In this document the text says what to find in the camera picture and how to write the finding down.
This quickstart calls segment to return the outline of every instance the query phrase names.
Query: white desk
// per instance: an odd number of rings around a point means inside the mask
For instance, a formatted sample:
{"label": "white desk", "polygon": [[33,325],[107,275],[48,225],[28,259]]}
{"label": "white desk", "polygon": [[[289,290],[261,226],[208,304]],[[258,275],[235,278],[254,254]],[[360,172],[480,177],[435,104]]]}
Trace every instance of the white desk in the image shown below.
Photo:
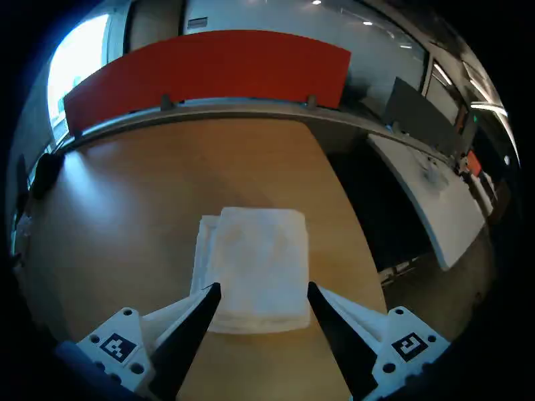
{"label": "white desk", "polygon": [[427,156],[403,144],[369,136],[368,143],[387,164],[413,203],[442,270],[450,269],[481,231],[485,220],[468,185],[435,160],[442,183],[426,177]]}

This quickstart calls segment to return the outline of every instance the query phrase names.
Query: ceiling light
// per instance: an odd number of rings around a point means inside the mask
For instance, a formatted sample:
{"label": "ceiling light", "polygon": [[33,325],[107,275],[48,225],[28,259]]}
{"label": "ceiling light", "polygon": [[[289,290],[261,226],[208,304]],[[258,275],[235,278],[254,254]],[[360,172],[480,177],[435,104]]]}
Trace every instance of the ceiling light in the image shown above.
{"label": "ceiling light", "polygon": [[507,111],[499,104],[489,104],[485,102],[472,102],[470,104],[471,108],[480,109],[480,110],[490,110],[491,112],[500,113],[501,115],[507,117]]}
{"label": "ceiling light", "polygon": [[440,65],[438,64],[434,64],[435,68],[437,69],[437,71],[440,73],[440,75],[442,75],[444,77],[444,79],[446,80],[447,84],[448,85],[451,85],[451,80],[448,78],[448,76],[446,75],[446,73],[442,70],[442,68],[440,68]]}
{"label": "ceiling light", "polygon": [[492,99],[490,98],[489,94],[481,87],[481,85],[474,80],[470,80],[470,83],[477,89],[477,91],[485,98],[487,102],[492,103]]}

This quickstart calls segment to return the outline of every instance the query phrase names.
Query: wooden table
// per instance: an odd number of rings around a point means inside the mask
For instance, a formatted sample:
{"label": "wooden table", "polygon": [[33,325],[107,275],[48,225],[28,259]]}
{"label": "wooden table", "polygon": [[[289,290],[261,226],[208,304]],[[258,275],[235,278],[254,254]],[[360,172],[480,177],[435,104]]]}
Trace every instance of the wooden table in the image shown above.
{"label": "wooden table", "polygon": [[369,136],[374,148],[413,203],[442,270],[449,270],[473,243],[485,219],[466,183],[450,167],[435,160],[443,183],[429,180],[428,157],[387,138]]}
{"label": "wooden table", "polygon": [[[141,314],[188,296],[202,215],[225,206],[305,214],[310,278],[377,311],[385,301],[366,239],[308,128],[226,119],[141,128],[66,155],[35,206],[30,306],[79,341],[121,307]],[[207,333],[181,400],[347,400],[312,314],[288,333]]]}

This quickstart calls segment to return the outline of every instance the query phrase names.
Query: white towel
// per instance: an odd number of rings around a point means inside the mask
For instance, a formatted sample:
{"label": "white towel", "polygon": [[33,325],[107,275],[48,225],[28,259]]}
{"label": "white towel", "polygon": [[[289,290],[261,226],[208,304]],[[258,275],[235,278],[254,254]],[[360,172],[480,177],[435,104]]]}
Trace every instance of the white towel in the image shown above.
{"label": "white towel", "polygon": [[308,234],[302,213],[224,208],[199,225],[191,293],[221,284],[209,331],[273,333],[308,326]]}

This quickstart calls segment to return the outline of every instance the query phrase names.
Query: red object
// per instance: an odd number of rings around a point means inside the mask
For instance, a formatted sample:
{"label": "red object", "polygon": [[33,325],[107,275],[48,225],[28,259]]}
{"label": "red object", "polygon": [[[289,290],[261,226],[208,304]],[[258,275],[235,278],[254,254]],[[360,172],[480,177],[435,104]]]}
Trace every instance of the red object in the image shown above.
{"label": "red object", "polygon": [[148,45],[98,70],[64,99],[71,132],[173,102],[244,97],[337,108],[351,53],[270,31],[211,31]]}
{"label": "red object", "polygon": [[470,150],[466,155],[466,160],[468,161],[467,167],[471,173],[476,177],[479,176],[481,172],[481,164],[477,157],[475,157],[475,153]]}

